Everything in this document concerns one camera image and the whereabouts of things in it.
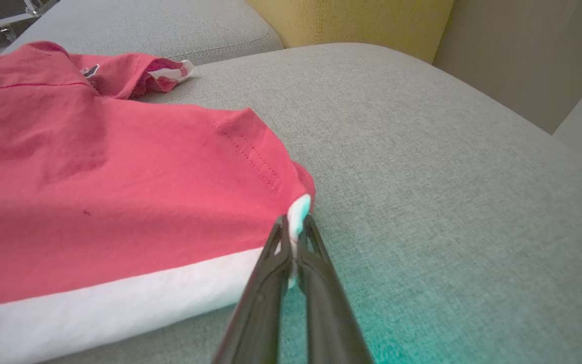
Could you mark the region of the grey sofa with yellow backrest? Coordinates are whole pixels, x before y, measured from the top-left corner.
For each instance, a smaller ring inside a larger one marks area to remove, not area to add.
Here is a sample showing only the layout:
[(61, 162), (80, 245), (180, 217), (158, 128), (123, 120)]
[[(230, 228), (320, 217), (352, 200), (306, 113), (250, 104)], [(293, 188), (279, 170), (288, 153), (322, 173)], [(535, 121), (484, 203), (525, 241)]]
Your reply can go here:
[[(245, 0), (61, 0), (1, 56), (37, 42), (189, 61), (139, 100), (249, 108), (311, 175), (277, 364), (308, 364), (309, 215), (375, 364), (582, 364), (582, 160), (478, 90), (376, 44), (285, 49)], [(37, 364), (213, 364), (241, 295)]]

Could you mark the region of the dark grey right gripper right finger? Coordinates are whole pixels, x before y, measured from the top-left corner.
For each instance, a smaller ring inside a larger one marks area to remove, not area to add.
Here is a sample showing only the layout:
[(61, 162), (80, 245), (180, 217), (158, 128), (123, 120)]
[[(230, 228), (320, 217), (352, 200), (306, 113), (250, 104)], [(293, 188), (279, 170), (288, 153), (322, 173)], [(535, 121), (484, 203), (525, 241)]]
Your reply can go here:
[(308, 364), (375, 364), (310, 215), (299, 236), (296, 263), (306, 297)]

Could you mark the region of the beige partition panel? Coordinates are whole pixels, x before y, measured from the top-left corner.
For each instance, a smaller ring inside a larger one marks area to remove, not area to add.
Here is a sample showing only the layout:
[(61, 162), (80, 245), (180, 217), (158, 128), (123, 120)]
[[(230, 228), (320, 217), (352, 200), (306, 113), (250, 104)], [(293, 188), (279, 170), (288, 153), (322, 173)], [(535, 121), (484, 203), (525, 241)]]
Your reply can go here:
[(582, 98), (582, 0), (454, 0), (434, 66), (553, 134)]

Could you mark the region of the red and white jersey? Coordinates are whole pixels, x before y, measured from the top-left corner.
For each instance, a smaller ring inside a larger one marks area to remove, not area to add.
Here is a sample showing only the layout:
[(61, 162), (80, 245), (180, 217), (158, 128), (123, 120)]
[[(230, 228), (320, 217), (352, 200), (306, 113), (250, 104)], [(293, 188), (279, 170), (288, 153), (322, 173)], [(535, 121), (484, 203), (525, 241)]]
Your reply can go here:
[(0, 364), (37, 364), (238, 301), (316, 194), (259, 116), (152, 104), (192, 73), (140, 53), (0, 56)]

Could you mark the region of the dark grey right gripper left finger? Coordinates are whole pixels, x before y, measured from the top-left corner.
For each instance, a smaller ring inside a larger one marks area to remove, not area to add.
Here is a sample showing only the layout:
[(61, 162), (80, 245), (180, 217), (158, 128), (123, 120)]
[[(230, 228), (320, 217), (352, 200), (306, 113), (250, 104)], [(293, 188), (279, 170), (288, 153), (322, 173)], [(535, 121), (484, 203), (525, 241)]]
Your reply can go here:
[(213, 364), (277, 364), (281, 303), (293, 272), (293, 249), (285, 215), (266, 240)]

